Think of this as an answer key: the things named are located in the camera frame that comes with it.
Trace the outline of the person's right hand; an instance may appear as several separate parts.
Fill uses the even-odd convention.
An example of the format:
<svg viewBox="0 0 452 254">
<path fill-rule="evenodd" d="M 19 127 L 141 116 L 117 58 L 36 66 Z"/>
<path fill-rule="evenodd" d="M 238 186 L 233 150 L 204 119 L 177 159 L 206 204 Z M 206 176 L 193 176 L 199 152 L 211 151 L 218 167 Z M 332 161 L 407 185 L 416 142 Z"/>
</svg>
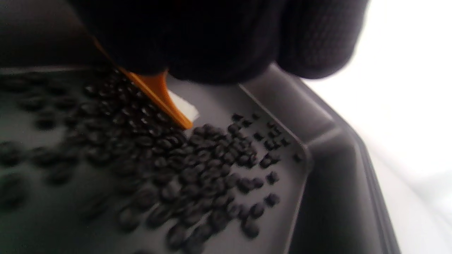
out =
<svg viewBox="0 0 452 254">
<path fill-rule="evenodd" d="M 367 0 L 70 0 L 119 66 L 207 84 L 242 83 L 276 63 L 321 79 L 352 57 Z"/>
</svg>

